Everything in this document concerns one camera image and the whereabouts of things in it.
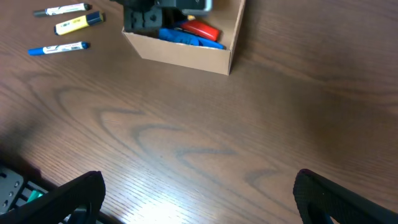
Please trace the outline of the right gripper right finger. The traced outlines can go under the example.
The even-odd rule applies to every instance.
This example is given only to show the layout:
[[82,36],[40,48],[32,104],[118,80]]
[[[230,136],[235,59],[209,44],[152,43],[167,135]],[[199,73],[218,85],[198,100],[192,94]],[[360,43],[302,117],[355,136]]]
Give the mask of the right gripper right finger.
[[293,195],[304,224],[396,224],[397,214],[326,178],[302,169],[295,178]]

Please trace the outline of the yellow highlighter with dark cap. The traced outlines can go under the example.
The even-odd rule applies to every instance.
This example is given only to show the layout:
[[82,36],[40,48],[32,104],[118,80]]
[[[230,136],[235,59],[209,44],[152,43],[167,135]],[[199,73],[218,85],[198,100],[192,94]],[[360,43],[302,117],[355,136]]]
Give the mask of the yellow highlighter with dark cap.
[[89,26],[93,26],[104,21],[103,14],[100,11],[93,12],[84,16],[61,22],[54,26],[56,35],[65,35],[76,30],[80,30]]

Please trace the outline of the blue capped white marker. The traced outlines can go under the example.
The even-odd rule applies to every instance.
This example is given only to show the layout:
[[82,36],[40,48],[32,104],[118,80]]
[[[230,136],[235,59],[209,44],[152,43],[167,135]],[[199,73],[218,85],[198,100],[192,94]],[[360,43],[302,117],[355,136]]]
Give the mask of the blue capped white marker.
[[57,54],[62,52],[70,52],[75,50],[86,50],[90,48],[89,42],[75,42],[64,45],[53,45],[48,47],[40,47],[35,49],[29,49],[27,53],[30,56],[47,55],[47,54]]

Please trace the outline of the brown cardboard box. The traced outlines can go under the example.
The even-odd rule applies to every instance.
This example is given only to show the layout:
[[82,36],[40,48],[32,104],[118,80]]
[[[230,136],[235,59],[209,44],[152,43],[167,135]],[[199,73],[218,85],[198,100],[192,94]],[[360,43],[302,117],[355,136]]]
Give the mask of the brown cardboard box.
[[221,31],[224,50],[178,44],[122,31],[141,58],[229,75],[246,0],[219,0],[203,21]]

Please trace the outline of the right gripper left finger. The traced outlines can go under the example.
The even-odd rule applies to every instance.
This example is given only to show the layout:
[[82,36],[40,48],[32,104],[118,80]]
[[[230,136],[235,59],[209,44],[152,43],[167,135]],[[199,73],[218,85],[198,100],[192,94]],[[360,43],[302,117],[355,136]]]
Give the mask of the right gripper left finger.
[[1,223],[96,223],[106,193],[100,171],[89,171],[49,193],[1,215]]

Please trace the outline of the red stapler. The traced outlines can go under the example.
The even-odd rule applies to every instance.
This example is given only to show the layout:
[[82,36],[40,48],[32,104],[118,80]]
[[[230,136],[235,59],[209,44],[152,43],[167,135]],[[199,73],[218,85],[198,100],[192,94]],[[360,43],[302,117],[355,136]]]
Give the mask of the red stapler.
[[218,29],[198,20],[183,22],[180,24],[180,28],[215,42],[218,40],[220,35],[220,31]]

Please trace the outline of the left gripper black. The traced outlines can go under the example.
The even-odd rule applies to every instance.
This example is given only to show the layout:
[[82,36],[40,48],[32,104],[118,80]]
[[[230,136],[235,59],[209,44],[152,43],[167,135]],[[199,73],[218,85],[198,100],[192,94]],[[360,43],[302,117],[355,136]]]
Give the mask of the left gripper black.
[[112,0],[123,6],[124,32],[147,33],[177,22],[188,16],[182,9],[203,9],[205,0]]

